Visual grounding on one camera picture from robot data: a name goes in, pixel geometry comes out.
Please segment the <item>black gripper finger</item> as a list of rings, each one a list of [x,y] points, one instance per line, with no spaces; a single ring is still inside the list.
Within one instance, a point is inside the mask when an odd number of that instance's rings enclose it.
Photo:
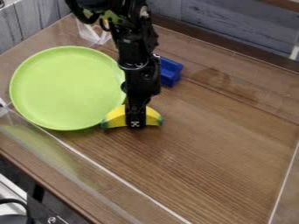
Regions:
[[[126,105],[126,125],[131,129],[142,129],[146,126],[146,107]]]

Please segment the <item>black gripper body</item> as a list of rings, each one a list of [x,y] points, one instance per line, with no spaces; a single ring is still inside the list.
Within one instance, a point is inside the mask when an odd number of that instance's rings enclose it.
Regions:
[[[119,68],[126,73],[123,91],[126,104],[133,108],[142,108],[151,98],[162,91],[161,57],[151,54],[142,60],[129,56],[119,57]]]

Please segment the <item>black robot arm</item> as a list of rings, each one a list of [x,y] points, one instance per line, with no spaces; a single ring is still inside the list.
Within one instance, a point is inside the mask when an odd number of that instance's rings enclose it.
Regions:
[[[111,33],[118,66],[126,75],[122,84],[126,103],[109,112],[101,126],[105,129],[161,126],[163,116],[149,106],[151,98],[162,92],[162,60],[155,54],[159,35],[147,0],[66,0],[66,4],[82,23],[99,23]]]

